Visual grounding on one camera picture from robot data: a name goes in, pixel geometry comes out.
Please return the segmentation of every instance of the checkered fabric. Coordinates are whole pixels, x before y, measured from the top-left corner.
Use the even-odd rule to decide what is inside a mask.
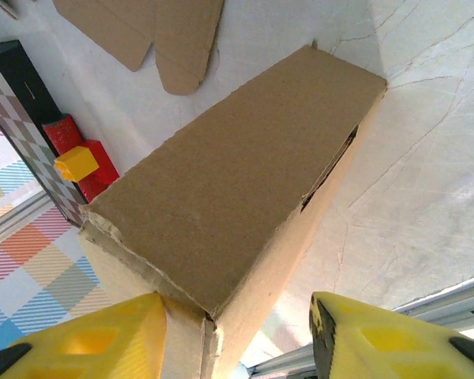
[[[1,74],[0,127],[68,220],[81,225],[79,205],[85,204],[85,200],[73,183],[62,179],[54,169],[55,154]]]
[[[0,130],[0,216],[40,191],[42,187]]]
[[[0,243],[0,349],[109,305],[77,228],[55,206]]]

